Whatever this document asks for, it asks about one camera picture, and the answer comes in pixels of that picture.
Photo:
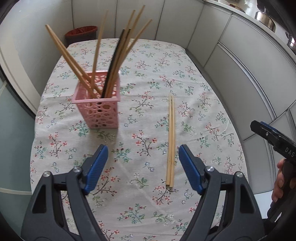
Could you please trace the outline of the person's right hand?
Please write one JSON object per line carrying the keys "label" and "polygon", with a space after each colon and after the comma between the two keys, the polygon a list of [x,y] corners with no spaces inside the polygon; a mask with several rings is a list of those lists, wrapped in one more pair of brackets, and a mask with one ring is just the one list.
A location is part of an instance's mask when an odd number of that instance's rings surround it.
{"label": "person's right hand", "polygon": [[276,180],[274,182],[274,188],[271,195],[271,199],[274,203],[276,203],[280,198],[283,196],[283,190],[282,187],[285,182],[285,178],[282,173],[283,165],[285,163],[286,159],[281,159],[279,163],[277,164],[278,173],[276,175]]}

